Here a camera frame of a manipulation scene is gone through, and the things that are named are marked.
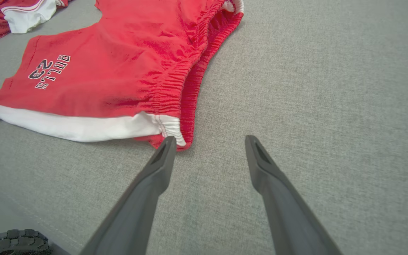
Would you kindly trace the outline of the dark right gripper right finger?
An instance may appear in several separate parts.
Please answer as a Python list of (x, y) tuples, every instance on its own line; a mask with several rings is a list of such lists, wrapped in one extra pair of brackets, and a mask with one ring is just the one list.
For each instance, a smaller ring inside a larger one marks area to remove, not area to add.
[(340, 255), (341, 251), (288, 177), (254, 135), (245, 138), (251, 183), (262, 196), (277, 255)]

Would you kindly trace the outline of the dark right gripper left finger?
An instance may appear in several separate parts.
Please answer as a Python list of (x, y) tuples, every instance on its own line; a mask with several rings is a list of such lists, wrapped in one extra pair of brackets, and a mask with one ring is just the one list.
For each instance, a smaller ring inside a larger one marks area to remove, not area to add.
[(177, 142), (166, 137), (106, 216), (82, 255), (144, 255), (157, 201), (167, 190)]

